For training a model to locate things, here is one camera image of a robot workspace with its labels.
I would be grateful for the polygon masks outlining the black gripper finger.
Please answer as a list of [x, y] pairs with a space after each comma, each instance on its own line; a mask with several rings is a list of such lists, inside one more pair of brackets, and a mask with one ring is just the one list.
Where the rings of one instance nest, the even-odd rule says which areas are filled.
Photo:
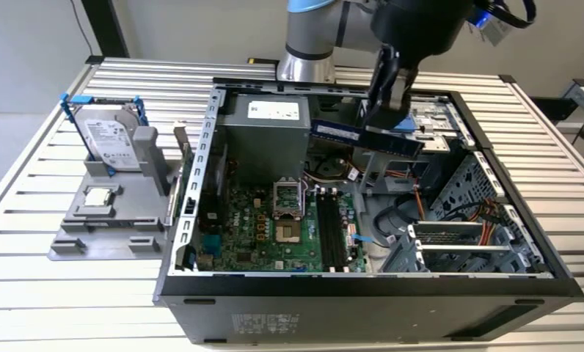
[[[394, 88], [399, 88], [399, 93], [394, 92], [392, 95], [399, 97], [399, 110], [398, 110], [398, 124], [407, 117], [410, 110], [410, 88], [412, 81], [416, 77], [416, 70], [398, 69], [398, 82], [394, 84]], [[390, 130], [394, 127], [374, 127], [382, 130]]]
[[391, 45], [382, 45], [376, 57], [376, 66], [372, 73], [367, 93], [364, 126], [394, 127], [398, 122], [399, 88], [398, 82], [398, 52]]

